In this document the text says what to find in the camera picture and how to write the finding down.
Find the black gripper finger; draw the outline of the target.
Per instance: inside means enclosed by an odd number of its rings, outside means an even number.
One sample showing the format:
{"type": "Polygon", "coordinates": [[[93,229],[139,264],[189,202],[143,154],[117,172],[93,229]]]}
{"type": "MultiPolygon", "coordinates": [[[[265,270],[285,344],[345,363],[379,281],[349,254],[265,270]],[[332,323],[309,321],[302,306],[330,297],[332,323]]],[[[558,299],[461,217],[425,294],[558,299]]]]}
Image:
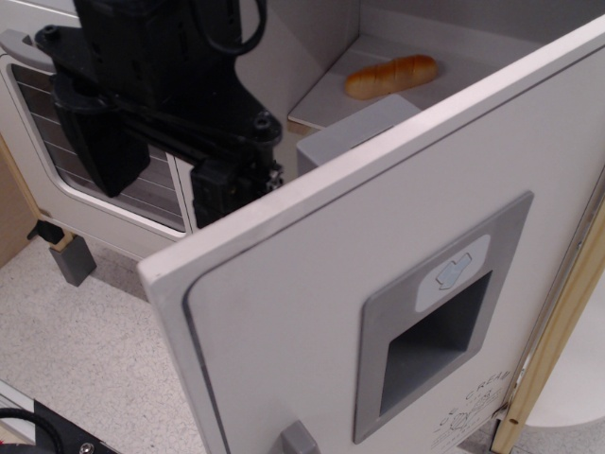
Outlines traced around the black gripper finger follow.
{"type": "Polygon", "coordinates": [[[284,183],[272,147],[205,147],[190,170],[196,224],[203,228],[284,183]]]}
{"type": "Polygon", "coordinates": [[[120,195],[148,167],[147,144],[123,129],[117,111],[98,98],[54,98],[72,149],[95,185],[108,197],[120,195]]]}

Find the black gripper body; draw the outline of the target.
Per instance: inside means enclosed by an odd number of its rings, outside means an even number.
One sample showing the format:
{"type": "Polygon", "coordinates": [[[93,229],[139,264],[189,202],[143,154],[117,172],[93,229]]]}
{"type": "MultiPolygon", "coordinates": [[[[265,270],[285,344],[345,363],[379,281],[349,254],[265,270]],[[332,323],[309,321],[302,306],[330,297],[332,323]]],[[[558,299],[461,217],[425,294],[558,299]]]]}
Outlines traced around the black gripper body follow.
{"type": "Polygon", "coordinates": [[[268,7],[243,39],[236,1],[77,1],[79,25],[44,26],[36,45],[106,103],[229,145],[274,147],[280,122],[242,85],[238,57],[265,32],[268,7]]]}

